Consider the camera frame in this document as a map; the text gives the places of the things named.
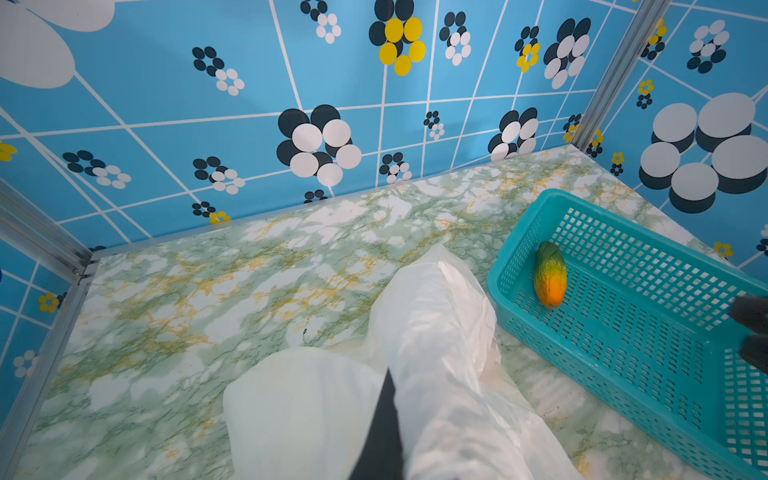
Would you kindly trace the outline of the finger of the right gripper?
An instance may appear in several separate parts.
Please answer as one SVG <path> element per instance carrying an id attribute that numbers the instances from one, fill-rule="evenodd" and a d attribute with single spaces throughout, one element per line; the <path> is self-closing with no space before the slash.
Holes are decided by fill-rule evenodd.
<path id="1" fill-rule="evenodd" d="M 755 334 L 746 337 L 739 349 L 739 356 L 746 363 L 767 375 L 768 336 Z"/>
<path id="2" fill-rule="evenodd" d="M 728 316 L 756 334 L 768 333 L 768 298 L 756 296 L 736 297 Z"/>

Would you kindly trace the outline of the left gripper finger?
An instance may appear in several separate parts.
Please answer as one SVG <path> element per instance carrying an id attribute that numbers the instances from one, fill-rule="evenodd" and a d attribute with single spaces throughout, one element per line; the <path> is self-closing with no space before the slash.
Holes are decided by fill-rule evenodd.
<path id="1" fill-rule="evenodd" d="M 362 452 L 350 480 L 403 479 L 403 447 L 394 402 L 396 389 L 386 372 Z"/>

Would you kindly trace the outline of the white plastic bag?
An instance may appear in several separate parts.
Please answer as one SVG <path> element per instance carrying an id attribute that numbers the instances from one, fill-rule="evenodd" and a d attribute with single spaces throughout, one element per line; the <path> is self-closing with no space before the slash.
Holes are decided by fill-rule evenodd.
<path id="1" fill-rule="evenodd" d="M 432 247 L 396 272 L 364 338 L 274 353 L 226 387 L 235 477 L 349 479 L 390 371 L 403 479 L 577 478 L 504 373 L 496 323 L 469 267 Z"/>

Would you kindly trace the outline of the teal plastic basket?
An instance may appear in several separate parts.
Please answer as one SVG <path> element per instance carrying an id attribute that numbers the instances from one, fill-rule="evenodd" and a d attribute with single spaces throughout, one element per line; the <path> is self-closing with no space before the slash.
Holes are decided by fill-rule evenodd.
<path id="1" fill-rule="evenodd" d="M 542 242 L 557 245 L 557 309 L 533 285 Z M 522 215 L 488 276 L 499 325 L 699 472 L 767 475 L 767 376 L 739 356 L 728 316 L 764 283 L 567 192 Z"/>

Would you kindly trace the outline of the green orange papaya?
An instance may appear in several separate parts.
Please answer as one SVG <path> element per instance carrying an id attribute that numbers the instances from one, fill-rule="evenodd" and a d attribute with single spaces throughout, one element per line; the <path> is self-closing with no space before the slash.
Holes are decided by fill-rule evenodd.
<path id="1" fill-rule="evenodd" d="M 549 309 L 562 304 L 567 290 L 567 266 L 560 248 L 545 241 L 536 252 L 533 285 L 540 303 Z"/>

